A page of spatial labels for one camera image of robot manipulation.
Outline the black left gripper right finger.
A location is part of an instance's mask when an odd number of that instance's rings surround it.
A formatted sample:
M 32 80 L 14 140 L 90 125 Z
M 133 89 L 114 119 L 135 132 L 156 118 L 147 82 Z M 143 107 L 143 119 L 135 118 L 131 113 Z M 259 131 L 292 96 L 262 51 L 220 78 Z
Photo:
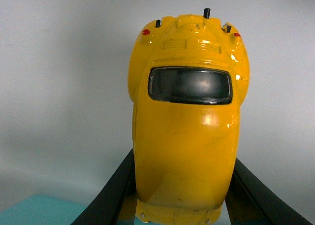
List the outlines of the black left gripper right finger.
M 225 198 L 232 225 L 309 225 L 264 185 L 240 160 L 236 160 Z

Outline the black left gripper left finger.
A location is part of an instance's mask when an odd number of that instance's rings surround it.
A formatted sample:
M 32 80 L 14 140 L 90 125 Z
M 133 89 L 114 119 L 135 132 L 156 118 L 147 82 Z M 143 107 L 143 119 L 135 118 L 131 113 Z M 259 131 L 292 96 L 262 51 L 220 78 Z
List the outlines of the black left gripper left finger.
M 133 150 L 73 225 L 132 225 L 136 212 Z

